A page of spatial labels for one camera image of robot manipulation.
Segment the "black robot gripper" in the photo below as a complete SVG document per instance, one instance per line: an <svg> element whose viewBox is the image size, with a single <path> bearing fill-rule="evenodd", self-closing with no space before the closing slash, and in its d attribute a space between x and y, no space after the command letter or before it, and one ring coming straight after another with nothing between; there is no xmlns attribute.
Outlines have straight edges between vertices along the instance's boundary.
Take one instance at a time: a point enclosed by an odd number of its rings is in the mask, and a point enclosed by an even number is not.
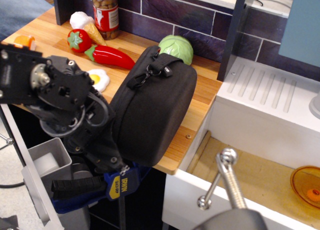
<svg viewBox="0 0 320 230"><path fill-rule="evenodd" d="M63 139L63 143L70 153L83 154L99 173L126 175L130 167L112 137L114 117L115 113L103 96L96 90L90 91L85 101L83 122Z"/></svg>

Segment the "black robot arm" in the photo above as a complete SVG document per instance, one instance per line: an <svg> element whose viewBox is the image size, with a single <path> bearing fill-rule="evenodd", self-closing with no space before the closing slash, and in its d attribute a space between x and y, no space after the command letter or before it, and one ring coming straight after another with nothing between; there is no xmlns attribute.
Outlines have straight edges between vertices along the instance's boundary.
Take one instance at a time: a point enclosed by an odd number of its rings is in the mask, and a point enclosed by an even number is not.
<svg viewBox="0 0 320 230"><path fill-rule="evenodd" d="M115 113L75 61L2 43L0 101L24 105L46 134L62 139L69 153L84 155L99 172L129 170L112 137Z"/></svg>

